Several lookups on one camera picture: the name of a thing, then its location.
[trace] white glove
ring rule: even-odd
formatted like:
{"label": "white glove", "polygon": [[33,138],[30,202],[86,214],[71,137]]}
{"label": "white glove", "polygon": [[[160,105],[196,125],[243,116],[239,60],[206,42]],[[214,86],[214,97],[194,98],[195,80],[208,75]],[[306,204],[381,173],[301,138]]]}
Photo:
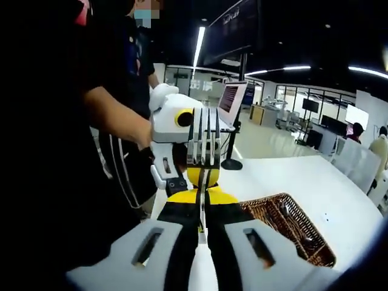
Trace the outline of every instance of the white glove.
{"label": "white glove", "polygon": [[178,94],[179,93],[179,88],[175,86],[170,86],[166,83],[162,83],[157,85],[150,97],[150,110],[151,112],[154,112],[158,110],[159,108],[162,107],[164,102],[166,101],[166,96],[169,94]]}

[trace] brown basket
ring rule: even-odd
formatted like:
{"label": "brown basket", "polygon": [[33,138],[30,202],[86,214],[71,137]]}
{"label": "brown basket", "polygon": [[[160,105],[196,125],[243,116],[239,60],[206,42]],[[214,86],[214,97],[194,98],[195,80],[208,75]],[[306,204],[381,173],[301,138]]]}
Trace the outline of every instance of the brown basket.
{"label": "brown basket", "polygon": [[[283,202],[288,206],[290,213],[288,217],[285,217],[281,211]],[[335,265],[334,253],[290,195],[281,193],[263,199],[244,201],[240,205],[253,217],[260,219],[291,240],[302,259],[316,266],[333,267]]]}

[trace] metal fork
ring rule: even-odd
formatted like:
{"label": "metal fork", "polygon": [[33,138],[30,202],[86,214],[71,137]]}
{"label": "metal fork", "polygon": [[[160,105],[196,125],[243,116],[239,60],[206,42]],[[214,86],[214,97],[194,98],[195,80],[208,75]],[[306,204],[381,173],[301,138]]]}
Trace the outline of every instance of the metal fork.
{"label": "metal fork", "polygon": [[[193,122],[189,129],[189,140],[187,145],[187,167],[200,168],[197,194],[200,195],[199,218],[203,234],[200,233],[199,243],[207,242],[205,233],[205,200],[207,189],[211,186],[209,185],[210,171],[219,169],[221,159],[219,116],[218,109],[215,110],[215,120],[212,121],[211,108],[203,108],[199,110],[193,109]],[[204,112],[205,114],[207,113],[206,129],[204,127]],[[215,130],[212,130],[211,125],[213,122],[215,122]]]}

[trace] ceiling light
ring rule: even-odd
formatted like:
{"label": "ceiling light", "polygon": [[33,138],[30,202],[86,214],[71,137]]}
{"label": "ceiling light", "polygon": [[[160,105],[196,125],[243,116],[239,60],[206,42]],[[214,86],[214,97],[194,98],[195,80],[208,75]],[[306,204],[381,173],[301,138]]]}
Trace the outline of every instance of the ceiling light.
{"label": "ceiling light", "polygon": [[198,63],[199,53],[201,51],[202,42],[204,40],[205,35],[205,27],[200,27],[198,32],[198,40],[196,42],[196,49],[195,49],[195,55],[194,55],[194,63],[193,63],[193,75],[195,73],[196,65]]}
{"label": "ceiling light", "polygon": [[264,73],[267,73],[268,71],[267,70],[263,70],[263,71],[257,71],[257,72],[252,72],[252,73],[247,73],[245,74],[246,76],[252,76],[252,75],[257,75],[257,74],[264,74]]}
{"label": "ceiling light", "polygon": [[373,71],[373,70],[368,70],[368,69],[358,68],[358,67],[349,67],[349,70],[363,72],[363,73],[367,73],[367,74],[371,74],[371,75],[376,75],[376,76],[388,79],[388,75],[387,74],[383,74],[383,73],[380,73],[380,72],[377,72],[377,71]]}
{"label": "ceiling light", "polygon": [[305,70],[305,69],[311,69],[309,65],[300,65],[297,67],[284,67],[283,70]]}

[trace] laptop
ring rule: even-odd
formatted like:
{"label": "laptop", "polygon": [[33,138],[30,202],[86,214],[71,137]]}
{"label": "laptop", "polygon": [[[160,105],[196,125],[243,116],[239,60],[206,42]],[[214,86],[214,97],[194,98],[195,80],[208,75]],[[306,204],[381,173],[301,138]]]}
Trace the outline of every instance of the laptop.
{"label": "laptop", "polygon": [[218,103],[219,129],[221,132],[232,132],[235,130],[233,123],[243,102],[246,90],[246,81],[225,84],[224,92]]}

